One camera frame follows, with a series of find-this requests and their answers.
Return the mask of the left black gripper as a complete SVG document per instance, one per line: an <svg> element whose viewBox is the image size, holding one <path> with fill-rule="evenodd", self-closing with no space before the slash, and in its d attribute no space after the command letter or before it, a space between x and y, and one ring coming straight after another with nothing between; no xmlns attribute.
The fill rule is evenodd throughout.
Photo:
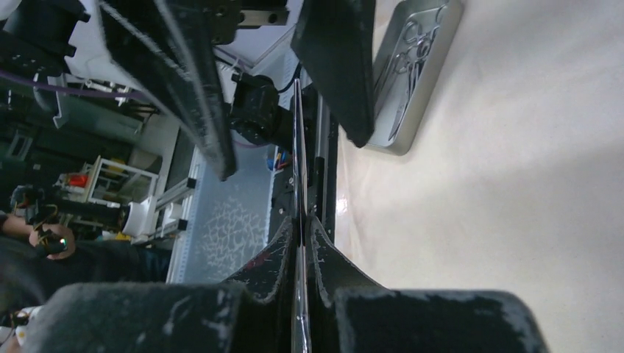
<svg viewBox="0 0 624 353"><path fill-rule="evenodd" d="M115 67L162 113L176 118L213 172L237 170L213 45L239 29L284 26L287 1L98 1ZM291 48L358 148L375 130L375 1L306 0Z"/></svg>

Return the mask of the metal instrument tray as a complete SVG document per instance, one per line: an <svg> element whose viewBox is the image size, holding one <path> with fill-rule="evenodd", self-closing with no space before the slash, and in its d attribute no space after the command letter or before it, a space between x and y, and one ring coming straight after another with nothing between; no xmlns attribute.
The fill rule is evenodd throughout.
<svg viewBox="0 0 624 353"><path fill-rule="evenodd" d="M366 147L401 156L416 137L464 12L461 1L401 1L375 55L375 130Z"/></svg>

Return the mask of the operator hand in background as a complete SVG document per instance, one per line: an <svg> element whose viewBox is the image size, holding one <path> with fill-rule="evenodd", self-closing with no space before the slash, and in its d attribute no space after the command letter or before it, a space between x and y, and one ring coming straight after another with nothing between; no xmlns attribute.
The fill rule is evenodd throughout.
<svg viewBox="0 0 624 353"><path fill-rule="evenodd" d="M74 233L61 224L42 224L34 228L29 242L37 257L49 260L63 260L76 250Z"/></svg>

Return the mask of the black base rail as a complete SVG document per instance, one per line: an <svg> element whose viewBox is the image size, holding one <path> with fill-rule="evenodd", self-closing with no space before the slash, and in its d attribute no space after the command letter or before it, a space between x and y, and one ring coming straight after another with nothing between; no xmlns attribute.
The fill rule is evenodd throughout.
<svg viewBox="0 0 624 353"><path fill-rule="evenodd" d="M336 192L339 124L313 85L302 89L308 164L308 210L325 228L330 241L336 235ZM269 208L268 239L294 210L292 162L275 172Z"/></svg>

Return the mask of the steel scissors in tray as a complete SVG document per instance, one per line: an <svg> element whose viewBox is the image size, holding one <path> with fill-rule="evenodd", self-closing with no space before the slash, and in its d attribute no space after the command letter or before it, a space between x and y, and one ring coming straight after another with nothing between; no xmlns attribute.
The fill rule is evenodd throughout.
<svg viewBox="0 0 624 353"><path fill-rule="evenodd" d="M382 113L389 113L393 118L388 141L397 137L405 120L448 3L420 10L414 5L402 1L394 8L375 58L375 114L379 118Z"/></svg>

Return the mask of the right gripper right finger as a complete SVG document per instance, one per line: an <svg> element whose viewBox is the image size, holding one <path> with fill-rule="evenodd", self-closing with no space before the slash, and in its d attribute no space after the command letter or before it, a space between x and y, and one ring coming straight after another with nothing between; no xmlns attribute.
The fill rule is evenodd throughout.
<svg viewBox="0 0 624 353"><path fill-rule="evenodd" d="M547 352L531 310L500 290L389 289L308 219L314 352Z"/></svg>

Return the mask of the beige cloth drape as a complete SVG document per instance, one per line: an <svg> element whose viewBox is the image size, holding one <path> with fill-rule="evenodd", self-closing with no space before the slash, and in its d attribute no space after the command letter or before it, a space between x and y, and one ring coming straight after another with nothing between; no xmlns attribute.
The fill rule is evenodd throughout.
<svg viewBox="0 0 624 353"><path fill-rule="evenodd" d="M498 289L623 350L623 3L466 1L409 153L339 142L336 245L390 288Z"/></svg>

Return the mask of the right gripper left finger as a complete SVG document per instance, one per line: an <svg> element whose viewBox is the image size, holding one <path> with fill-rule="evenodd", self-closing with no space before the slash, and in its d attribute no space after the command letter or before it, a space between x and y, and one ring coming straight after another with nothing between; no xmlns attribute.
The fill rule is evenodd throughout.
<svg viewBox="0 0 624 353"><path fill-rule="evenodd" d="M287 218L217 284L70 285L29 323L23 352L289 352L294 261Z"/></svg>

